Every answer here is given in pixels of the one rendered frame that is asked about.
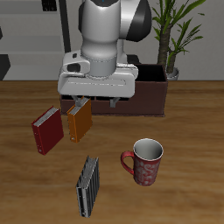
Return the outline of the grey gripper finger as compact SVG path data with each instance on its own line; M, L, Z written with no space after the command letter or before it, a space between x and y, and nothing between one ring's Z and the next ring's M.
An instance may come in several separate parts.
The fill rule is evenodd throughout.
M72 95L72 98L75 101L75 107L80 107L81 106L81 99L82 98L79 98L77 95Z
M114 108L114 107L116 106L116 103L117 103L119 100L120 100L119 97L115 97L115 98L113 98L113 99L110 99L110 100L109 100L109 106L110 106L111 108Z

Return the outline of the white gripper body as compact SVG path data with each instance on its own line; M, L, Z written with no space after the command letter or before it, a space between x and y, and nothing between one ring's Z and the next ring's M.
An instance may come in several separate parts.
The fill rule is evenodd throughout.
M118 63L110 76L96 78L84 74L60 71L58 92L61 95L127 97L135 94L138 68L133 64Z

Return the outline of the orange book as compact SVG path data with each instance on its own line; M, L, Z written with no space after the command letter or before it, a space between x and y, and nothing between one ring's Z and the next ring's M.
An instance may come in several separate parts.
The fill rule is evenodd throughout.
M78 143L92 127L91 100L87 97L80 99L80 106L74 104L67 111L70 139Z

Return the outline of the dark brown desk caddy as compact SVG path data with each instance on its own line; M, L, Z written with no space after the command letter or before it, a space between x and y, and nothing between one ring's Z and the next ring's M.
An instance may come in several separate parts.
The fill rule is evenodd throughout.
M135 94L130 97L119 97L114 108L109 100L115 97L86 96L91 100L92 114L104 116L164 116L165 97L168 82L165 70L161 65L134 65L138 68L135 79ZM61 113L65 114L73 105L71 95L60 95Z

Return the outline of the red book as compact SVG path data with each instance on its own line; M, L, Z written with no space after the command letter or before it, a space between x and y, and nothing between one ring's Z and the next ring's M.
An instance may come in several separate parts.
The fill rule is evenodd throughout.
M60 110L51 106L43 115L31 123L38 152L45 155L63 137Z

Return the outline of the black and grey striped book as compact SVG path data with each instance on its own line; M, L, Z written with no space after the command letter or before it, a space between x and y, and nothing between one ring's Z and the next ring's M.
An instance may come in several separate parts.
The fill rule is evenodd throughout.
M87 156L76 184L80 216L89 218L100 187L99 158Z

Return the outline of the red patterned mug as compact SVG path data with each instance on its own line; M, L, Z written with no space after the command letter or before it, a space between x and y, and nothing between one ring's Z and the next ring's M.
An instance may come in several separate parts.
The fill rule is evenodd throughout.
M144 138L135 142L133 151L122 153L121 164L127 172L133 175L137 184L151 186L156 180L163 154L163 146L158 141ZM134 166L132 168L124 163L126 157L133 159Z

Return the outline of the white shelf unit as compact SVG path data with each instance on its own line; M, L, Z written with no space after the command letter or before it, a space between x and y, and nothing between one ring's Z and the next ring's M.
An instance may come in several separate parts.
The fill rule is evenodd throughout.
M70 50L67 0L0 0L0 81L56 81Z

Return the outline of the green pot plant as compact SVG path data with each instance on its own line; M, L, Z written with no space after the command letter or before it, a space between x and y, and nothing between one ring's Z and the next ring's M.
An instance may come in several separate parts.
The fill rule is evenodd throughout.
M206 0L186 0L179 8L177 0L158 0L159 9L153 8L157 23L154 27L155 39L158 41L157 63L164 67L168 81L176 81L179 70L175 67L177 55L186 54L186 46L195 40L202 39L199 35L200 24L190 29L192 19L184 21L183 18Z

